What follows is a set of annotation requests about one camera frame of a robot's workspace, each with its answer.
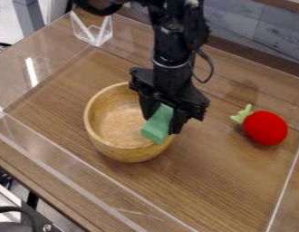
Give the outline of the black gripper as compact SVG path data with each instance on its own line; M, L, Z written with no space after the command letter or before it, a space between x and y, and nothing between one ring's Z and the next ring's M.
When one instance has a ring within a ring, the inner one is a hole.
M190 118L201 121L209 106L209 99L191 83L194 58L171 66L153 61L153 68L134 67L129 70L129 88L138 94L139 108L147 120L161 104L174 109L169 122L169 133L178 134Z

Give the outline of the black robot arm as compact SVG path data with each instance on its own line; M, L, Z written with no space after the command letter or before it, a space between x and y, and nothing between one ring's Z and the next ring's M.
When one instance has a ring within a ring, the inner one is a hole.
M202 120L209 99L194 86L197 56L203 56L209 26L205 22L203 0L74 0L91 15L113 15L123 4L135 2L149 11L153 37L153 67L129 70L129 88L137 92L142 116L149 119L161 105L173 109L167 132L181 132L189 119Z

